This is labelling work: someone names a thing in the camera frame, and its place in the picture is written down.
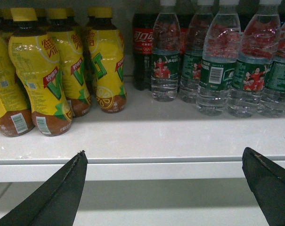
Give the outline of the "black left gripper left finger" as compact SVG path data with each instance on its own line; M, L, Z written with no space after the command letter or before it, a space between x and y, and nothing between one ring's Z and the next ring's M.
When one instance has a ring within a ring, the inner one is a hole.
M0 226L72 226L80 204L88 160L77 153L53 176L0 219Z

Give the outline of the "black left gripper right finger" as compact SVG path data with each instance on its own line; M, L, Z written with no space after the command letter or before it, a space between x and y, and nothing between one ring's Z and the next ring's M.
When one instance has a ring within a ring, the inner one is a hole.
M285 226L285 169L247 147L242 169L267 223Z

